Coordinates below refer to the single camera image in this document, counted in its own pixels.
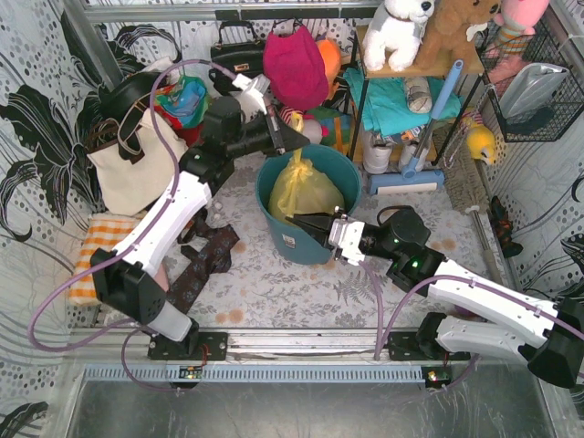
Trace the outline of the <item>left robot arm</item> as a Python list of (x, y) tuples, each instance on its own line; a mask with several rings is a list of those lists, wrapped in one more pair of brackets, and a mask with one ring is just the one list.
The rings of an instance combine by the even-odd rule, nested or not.
[(266, 110), (245, 124), (236, 99), (216, 100), (198, 141), (178, 161), (154, 206), (113, 249), (98, 249), (90, 258), (98, 300), (152, 330), (158, 360), (189, 360), (207, 351), (198, 340), (198, 323), (154, 279), (172, 244), (233, 174), (235, 159), (257, 151), (277, 156), (309, 144), (273, 106)]

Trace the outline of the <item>yellow trash bag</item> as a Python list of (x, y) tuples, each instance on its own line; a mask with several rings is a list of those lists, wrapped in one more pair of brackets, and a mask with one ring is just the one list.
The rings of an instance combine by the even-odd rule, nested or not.
[(292, 153), (269, 197), (268, 212), (284, 224), (295, 214), (333, 214), (336, 207), (345, 206), (341, 191), (315, 167), (305, 149)]

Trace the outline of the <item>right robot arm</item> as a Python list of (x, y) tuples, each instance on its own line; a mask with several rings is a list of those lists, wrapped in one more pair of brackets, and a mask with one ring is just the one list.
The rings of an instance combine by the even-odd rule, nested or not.
[(468, 321), (428, 314), (416, 333), (426, 356), (468, 352), (521, 363), (560, 388), (583, 382), (582, 303), (570, 297), (530, 297), (459, 265), (426, 244), (431, 232), (412, 208), (395, 207), (376, 224), (356, 220), (341, 208), (288, 220), (349, 264), (368, 256), (390, 261), (386, 275), (407, 297), (442, 300), (478, 317)]

